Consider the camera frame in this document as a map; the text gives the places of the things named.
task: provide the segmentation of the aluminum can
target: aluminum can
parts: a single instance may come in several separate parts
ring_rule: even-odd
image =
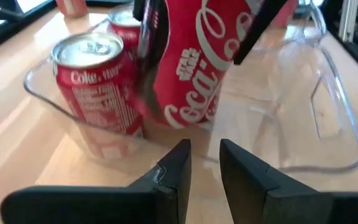
[[[123,47],[117,35],[89,32],[64,39],[52,50],[57,86],[72,113],[110,131],[80,128],[92,155],[100,159],[130,154],[113,133],[142,136],[142,117],[130,103],[134,60]]]
[[[56,0],[59,11],[67,17],[81,17],[88,13],[85,0]]]
[[[120,36],[124,48],[135,52],[139,44],[140,22],[134,18],[133,4],[114,7],[109,12],[109,31]]]
[[[259,9],[259,0],[145,0],[137,109],[173,128],[202,122]]]

